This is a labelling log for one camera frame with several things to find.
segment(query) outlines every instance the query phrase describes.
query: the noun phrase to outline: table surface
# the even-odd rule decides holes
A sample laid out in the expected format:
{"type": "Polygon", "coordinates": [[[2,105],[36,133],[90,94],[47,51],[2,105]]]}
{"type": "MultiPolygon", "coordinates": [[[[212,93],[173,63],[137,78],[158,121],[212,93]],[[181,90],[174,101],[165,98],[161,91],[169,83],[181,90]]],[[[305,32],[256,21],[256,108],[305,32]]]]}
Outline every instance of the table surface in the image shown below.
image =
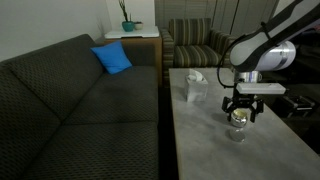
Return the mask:
{"type": "MultiPolygon", "coordinates": [[[[319,179],[319,156],[266,105],[242,129],[245,141],[233,141],[229,131],[237,128],[221,109],[233,90],[220,86],[215,68],[195,70],[209,83],[204,102],[186,101],[188,69],[169,69],[180,179],[319,179]]],[[[221,69],[220,77],[233,84],[230,69],[221,69]]]]}
{"type": "Polygon", "coordinates": [[[124,37],[159,37],[157,26],[145,26],[141,30],[125,32],[123,29],[113,29],[104,36],[106,39],[124,38],[124,37]]]}

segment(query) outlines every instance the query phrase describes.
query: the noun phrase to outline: striped armchair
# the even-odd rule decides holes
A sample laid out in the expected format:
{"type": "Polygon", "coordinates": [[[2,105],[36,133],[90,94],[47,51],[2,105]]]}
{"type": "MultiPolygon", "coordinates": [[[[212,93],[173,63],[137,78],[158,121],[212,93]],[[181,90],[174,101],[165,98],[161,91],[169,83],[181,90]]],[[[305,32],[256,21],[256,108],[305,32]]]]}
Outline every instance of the striped armchair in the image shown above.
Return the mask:
{"type": "MultiPolygon", "coordinates": [[[[169,68],[215,67],[222,53],[235,40],[210,28],[211,19],[171,19],[169,30],[160,30],[163,85],[169,86],[169,68]]],[[[229,53],[224,67],[230,67],[229,53]]]]}

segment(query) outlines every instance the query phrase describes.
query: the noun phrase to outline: sofa seat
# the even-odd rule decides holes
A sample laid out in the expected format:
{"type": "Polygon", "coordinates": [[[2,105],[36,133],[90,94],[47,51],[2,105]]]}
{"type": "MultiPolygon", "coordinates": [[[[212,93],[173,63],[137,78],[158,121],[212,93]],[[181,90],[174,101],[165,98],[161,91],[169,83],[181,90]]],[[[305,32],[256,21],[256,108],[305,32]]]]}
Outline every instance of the sofa seat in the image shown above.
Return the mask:
{"type": "Polygon", "coordinates": [[[207,45],[176,46],[174,67],[210,67],[217,66],[221,58],[207,45]]]}
{"type": "Polygon", "coordinates": [[[105,73],[65,124],[156,122],[157,88],[153,66],[134,66],[114,75],[105,73]]]}
{"type": "Polygon", "coordinates": [[[157,179],[153,122],[62,126],[21,179],[157,179]]]}

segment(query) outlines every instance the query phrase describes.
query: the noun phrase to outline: side table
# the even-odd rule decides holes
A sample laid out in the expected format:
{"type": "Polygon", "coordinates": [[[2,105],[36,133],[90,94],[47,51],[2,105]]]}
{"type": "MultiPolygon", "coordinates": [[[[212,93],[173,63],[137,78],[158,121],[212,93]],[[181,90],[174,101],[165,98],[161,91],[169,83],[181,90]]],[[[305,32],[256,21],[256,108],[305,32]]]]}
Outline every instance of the side table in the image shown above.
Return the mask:
{"type": "Polygon", "coordinates": [[[119,39],[123,44],[153,44],[155,47],[158,86],[162,86],[162,38],[156,26],[144,27],[143,31],[136,30],[129,33],[124,32],[122,29],[112,30],[105,35],[105,38],[104,44],[109,44],[119,39]]]}

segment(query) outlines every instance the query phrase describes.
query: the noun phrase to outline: tissue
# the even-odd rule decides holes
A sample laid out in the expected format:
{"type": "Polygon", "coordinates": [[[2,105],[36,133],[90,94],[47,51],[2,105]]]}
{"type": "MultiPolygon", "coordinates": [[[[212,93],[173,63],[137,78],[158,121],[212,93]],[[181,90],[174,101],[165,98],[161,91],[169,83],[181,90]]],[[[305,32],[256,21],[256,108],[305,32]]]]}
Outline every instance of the tissue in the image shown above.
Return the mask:
{"type": "Polygon", "coordinates": [[[193,69],[185,78],[185,95],[188,102],[205,101],[208,91],[208,81],[203,75],[193,69]]]}

